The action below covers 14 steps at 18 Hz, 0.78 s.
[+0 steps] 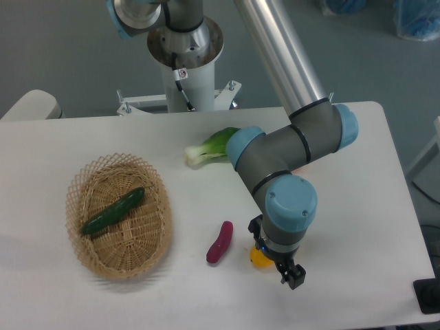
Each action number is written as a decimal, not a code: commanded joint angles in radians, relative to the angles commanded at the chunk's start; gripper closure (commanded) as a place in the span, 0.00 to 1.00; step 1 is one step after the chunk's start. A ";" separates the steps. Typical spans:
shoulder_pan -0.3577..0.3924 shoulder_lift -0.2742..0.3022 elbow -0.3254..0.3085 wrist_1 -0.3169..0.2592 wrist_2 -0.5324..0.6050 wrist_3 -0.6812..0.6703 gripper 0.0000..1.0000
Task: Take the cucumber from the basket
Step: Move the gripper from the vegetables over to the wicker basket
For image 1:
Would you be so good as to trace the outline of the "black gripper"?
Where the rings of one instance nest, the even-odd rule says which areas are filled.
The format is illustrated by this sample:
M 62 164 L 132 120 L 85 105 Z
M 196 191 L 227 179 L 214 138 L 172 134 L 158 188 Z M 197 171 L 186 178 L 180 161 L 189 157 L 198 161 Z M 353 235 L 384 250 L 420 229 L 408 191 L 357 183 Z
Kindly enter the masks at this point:
M 249 232 L 254 238 L 254 247 L 269 259 L 271 259 L 277 271 L 281 274 L 280 282 L 288 282 L 290 289 L 296 289 L 305 281 L 306 271 L 294 263 L 294 256 L 300 247 L 300 241 L 291 245 L 281 245 L 269 239 L 263 229 L 263 215 L 259 215 L 250 221 Z

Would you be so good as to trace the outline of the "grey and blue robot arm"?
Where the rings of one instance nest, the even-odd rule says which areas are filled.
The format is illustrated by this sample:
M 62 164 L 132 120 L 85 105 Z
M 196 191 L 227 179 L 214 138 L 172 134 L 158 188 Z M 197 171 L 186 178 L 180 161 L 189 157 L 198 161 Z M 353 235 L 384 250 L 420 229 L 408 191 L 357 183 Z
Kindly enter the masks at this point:
M 221 95 L 215 93 L 214 63 L 223 35 L 201 1 L 108 1 L 106 6 L 120 36 L 147 34 L 169 112 L 215 109 Z M 358 122 L 348 107 L 325 95 L 280 1 L 237 1 L 236 7 L 290 123 L 270 134 L 256 126 L 241 129 L 226 153 L 261 210 L 248 227 L 256 248 L 295 289 L 306 272 L 294 255 L 315 217 L 317 194 L 292 172 L 353 143 Z

